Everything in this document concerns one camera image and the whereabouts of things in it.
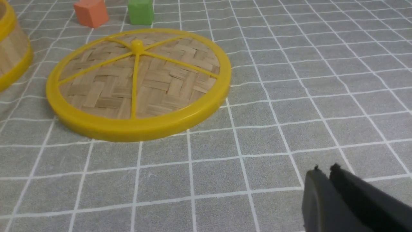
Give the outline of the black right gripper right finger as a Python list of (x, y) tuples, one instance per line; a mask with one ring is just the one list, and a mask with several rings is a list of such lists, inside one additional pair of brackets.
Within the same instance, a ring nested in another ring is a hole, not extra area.
[(412, 209), (407, 204), (341, 168), (330, 167), (329, 180), (351, 212), (374, 232), (410, 232)]

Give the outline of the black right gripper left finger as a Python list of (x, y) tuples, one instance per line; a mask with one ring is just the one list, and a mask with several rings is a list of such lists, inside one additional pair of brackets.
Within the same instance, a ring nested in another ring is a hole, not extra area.
[(306, 172), (302, 213), (306, 232), (372, 231), (351, 212), (318, 166)]

